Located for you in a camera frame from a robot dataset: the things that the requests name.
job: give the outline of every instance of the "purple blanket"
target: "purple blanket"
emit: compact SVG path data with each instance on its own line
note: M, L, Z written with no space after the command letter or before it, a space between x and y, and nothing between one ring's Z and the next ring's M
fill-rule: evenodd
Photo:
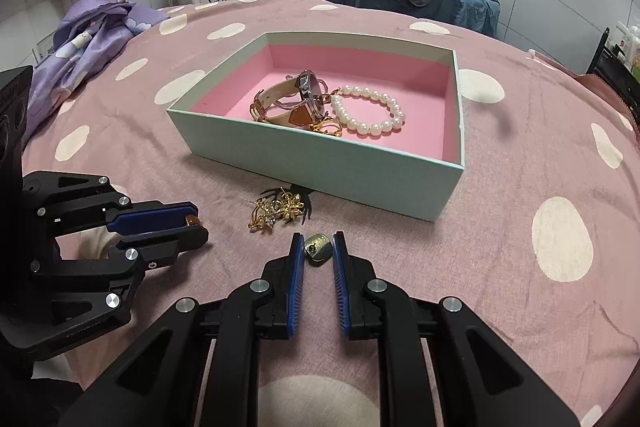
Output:
M54 53L33 72L23 143L82 81L102 71L130 39L167 18L127 0L80 0L74 4L53 36Z

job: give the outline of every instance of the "watch face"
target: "watch face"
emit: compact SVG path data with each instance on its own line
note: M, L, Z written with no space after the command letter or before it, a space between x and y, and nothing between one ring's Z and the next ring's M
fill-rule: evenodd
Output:
M324 102L322 101L322 87L313 71L300 73L300 95L306 103L313 117L321 119L324 115Z

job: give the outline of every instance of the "white polka dot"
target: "white polka dot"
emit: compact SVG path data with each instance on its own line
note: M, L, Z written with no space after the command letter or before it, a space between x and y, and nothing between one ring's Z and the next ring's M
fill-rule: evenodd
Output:
M219 30L214 31L207 35L207 39L210 41L214 41L216 39L226 39L228 37L233 37L234 35L238 35L244 31L246 26L241 22L234 22L225 26L224 28L220 28Z
M66 99L62 104L60 104L60 109L58 110L58 115L65 114L69 109L73 107L76 103L76 100Z
M211 8L212 6L216 6L220 1L210 2L209 4L201 4L200 6L196 6L196 10L204 10L205 8Z
M120 73L118 73L118 76L116 76L116 80L118 81L124 80L128 76L131 76L140 68L143 68L144 66L146 66L146 63L148 61L149 61L148 58L140 58L140 60L136 60L135 62L130 63L129 66L122 68L122 71L120 71Z
M580 422L580 427L593 427L596 425L596 422L602 416L602 407L599 405L594 405L589 409L589 412L584 415L584 418Z
M205 74L206 73L202 70L195 70L184 74L180 78L172 80L156 93L154 101L158 105L162 105L177 100L190 90L191 87L195 86L205 76Z
M56 147L56 160L64 162L71 158L82 149L82 146L86 143L87 136L89 136L88 125L81 125L72 133L67 134Z
M338 7L334 6L333 4L316 4L315 6L312 6L311 8L309 8L309 11L313 12L313 11L324 11L324 10L337 10Z
M629 119L625 115L623 115L620 111L616 111L616 113L620 115L620 120L622 120L622 125L624 125L629 131L633 131L634 126L631 125L631 122L629 122Z
M496 103L504 98L500 82L488 74L475 70L460 70L460 93L481 103Z
M169 35L171 33L175 33L180 31L187 25L187 14L183 13L182 15L178 15L177 17L173 17L171 19L164 20L160 23L160 34L161 35Z
M380 412L355 387L327 377L299 375L258 390L260 427L377 427Z
M421 32L427 32L431 35L449 35L450 31L442 26L427 21L414 22L409 26L411 30L420 30Z
M540 205L531 225L531 241L540 269L549 279L573 282L593 262L593 243L573 203L555 196Z
M620 164L622 163L622 152L616 149L616 147L611 143L606 131L597 123L591 124L591 131L593 132L593 137L596 140L596 149L598 150L598 154L604 160L604 163L612 169L620 167Z

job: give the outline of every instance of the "light green box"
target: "light green box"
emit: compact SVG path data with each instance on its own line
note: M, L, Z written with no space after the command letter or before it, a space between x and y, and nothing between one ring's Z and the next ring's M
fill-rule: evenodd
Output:
M455 156L447 162L340 137L268 123L191 112L213 87L270 44L340 46L440 62L455 100L446 107ZM169 109L191 152L247 171L398 214L435 221L465 166L462 102L455 51L421 42L333 32L267 33L222 62Z

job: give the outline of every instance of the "gold ring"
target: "gold ring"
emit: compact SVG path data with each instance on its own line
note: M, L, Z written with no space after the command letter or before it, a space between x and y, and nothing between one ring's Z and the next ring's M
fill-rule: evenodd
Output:
M325 129L326 127L334 127L334 131ZM337 118L325 117L319 122L314 122L309 125L309 129L320 134L328 134L329 136L342 136L342 124Z

